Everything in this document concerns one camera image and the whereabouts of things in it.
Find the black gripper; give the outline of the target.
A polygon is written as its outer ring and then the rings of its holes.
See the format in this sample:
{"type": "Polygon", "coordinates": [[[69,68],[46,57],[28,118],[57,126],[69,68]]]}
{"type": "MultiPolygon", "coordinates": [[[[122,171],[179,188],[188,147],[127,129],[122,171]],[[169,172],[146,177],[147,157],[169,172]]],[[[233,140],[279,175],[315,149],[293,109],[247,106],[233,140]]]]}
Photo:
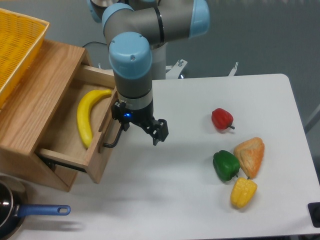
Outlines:
{"type": "Polygon", "coordinates": [[[165,119],[156,120],[153,100],[141,109],[129,109],[125,102],[117,100],[111,107],[111,115],[114,120],[122,124],[123,131],[127,131],[130,123],[142,127],[152,137],[152,144],[164,142],[169,135],[168,123],[165,119]]]}

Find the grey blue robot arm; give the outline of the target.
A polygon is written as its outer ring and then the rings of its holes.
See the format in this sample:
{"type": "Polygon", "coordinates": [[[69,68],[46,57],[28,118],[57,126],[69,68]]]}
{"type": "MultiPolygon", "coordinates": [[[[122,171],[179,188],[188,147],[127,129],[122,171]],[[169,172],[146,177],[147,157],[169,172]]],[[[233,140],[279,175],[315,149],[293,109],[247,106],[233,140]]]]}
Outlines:
{"type": "Polygon", "coordinates": [[[164,119],[153,116],[154,79],[164,78],[166,65],[154,63],[153,49],[166,43],[204,35],[210,27],[205,0],[89,0],[92,18],[102,25],[118,100],[112,118],[126,131],[143,129],[153,144],[168,134],[164,119]]]}

